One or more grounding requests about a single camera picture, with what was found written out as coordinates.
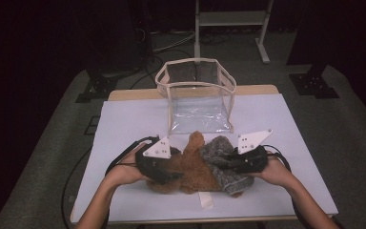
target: brown plush toy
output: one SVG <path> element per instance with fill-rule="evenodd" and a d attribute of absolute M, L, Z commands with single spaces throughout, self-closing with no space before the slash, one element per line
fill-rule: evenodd
<path fill-rule="evenodd" d="M 171 181 L 167 184 L 159 184 L 155 181 L 147 181 L 148 186 L 155 192 L 164 194 L 180 190 L 186 194 L 195 192 L 223 191 L 218 181 L 215 179 L 210 167 L 200 154 L 204 146 L 204 136 L 199 132 L 194 132 L 189 137 L 189 142 L 181 154 L 177 149 L 172 148 L 172 157 L 159 164 L 169 172 L 184 174 L 182 178 Z"/>

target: black curtain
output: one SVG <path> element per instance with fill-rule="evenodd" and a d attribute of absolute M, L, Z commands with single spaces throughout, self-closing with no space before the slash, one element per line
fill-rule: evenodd
<path fill-rule="evenodd" d="M 366 105 L 366 1 L 310 0 L 288 64 L 326 63 Z"/>
<path fill-rule="evenodd" d="M 68 1 L 0 1 L 0 211 L 86 46 Z"/>

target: dark background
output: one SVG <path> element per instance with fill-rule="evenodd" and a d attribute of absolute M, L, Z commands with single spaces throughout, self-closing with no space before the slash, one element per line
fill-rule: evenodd
<path fill-rule="evenodd" d="M 142 2 L 148 4 L 148 24 L 142 20 Z M 203 10 L 265 6 L 265 1 L 201 1 Z M 0 1 L 0 211 L 78 73 L 141 68 L 151 54 L 151 40 L 141 42 L 134 28 L 167 32 L 193 27 L 194 0 L 129 5 L 122 0 Z M 331 64 L 366 104 L 366 0 L 275 1 L 269 31 L 295 29 L 288 63 Z"/>

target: wooden table edge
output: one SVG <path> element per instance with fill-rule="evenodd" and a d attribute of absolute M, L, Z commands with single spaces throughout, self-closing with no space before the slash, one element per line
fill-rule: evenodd
<path fill-rule="evenodd" d="M 109 221 L 109 224 L 177 224 L 177 223 L 214 223 L 214 222 L 250 222 L 272 220 L 295 220 L 296 216 L 250 217 L 250 218 L 217 218 L 217 219 L 165 219 L 144 221 Z"/>
<path fill-rule="evenodd" d="M 245 94 L 279 94 L 274 85 L 241 85 L 237 86 L 235 95 Z M 109 101 L 139 100 L 139 99 L 159 99 L 163 98 L 157 89 L 138 90 L 116 90 L 109 95 Z"/>

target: transparent plastic box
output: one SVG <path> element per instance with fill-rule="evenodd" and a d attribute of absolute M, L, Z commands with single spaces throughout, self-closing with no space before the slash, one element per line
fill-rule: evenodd
<path fill-rule="evenodd" d="M 217 60 L 166 62 L 155 82 L 169 102 L 169 135 L 234 132 L 230 116 L 236 82 Z"/>

